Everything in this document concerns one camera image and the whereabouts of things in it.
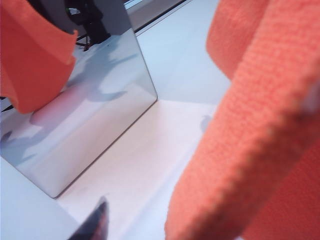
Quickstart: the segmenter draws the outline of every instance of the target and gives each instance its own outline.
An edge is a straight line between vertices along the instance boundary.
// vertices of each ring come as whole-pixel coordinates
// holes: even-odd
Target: orange towel
[[[75,58],[70,35],[38,14],[26,0],[1,1],[1,96],[21,113],[59,94]]]
[[[318,0],[220,2],[207,49],[232,85],[175,187],[167,240],[233,240],[251,221],[245,240],[320,239],[319,16]]]

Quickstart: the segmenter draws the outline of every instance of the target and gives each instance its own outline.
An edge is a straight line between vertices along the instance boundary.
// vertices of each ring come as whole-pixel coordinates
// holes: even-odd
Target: white surface
[[[173,187],[229,86],[205,51],[217,2],[193,0],[139,36],[159,101],[56,200],[80,224],[104,195],[108,240],[165,238]]]
[[[65,240],[78,223],[1,158],[1,239]]]
[[[151,104],[156,93],[131,29],[77,49],[65,90],[38,111],[1,115],[1,156],[58,196]]]

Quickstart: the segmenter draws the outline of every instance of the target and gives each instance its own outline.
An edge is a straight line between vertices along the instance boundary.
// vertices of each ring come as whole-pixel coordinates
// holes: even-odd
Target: rectangular mirror
[[[4,159],[55,198],[157,100],[157,93],[122,0],[38,1],[57,27],[78,30],[76,64],[64,89],[45,107],[1,113],[0,145]],[[77,25],[74,16],[84,11],[79,2],[93,2],[102,13],[100,22]]]

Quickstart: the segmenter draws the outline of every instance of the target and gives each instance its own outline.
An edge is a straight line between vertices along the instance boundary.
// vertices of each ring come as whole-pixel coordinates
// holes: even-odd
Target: reflected orange fabric
[[[232,84],[171,197],[167,240],[320,239],[320,1],[221,0]]]
[[[26,0],[1,1],[1,96],[20,113],[49,103],[73,70],[76,38],[76,31],[63,32]]]

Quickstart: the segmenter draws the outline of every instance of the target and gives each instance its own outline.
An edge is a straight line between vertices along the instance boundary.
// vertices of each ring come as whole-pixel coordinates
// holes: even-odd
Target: knitted orange cloth
[[[41,108],[67,82],[77,33],[58,29],[26,0],[1,1],[1,96],[21,113]]]
[[[320,239],[319,16],[318,0],[220,2],[207,49],[232,85],[175,187],[167,240],[232,240],[251,221],[245,240]]]

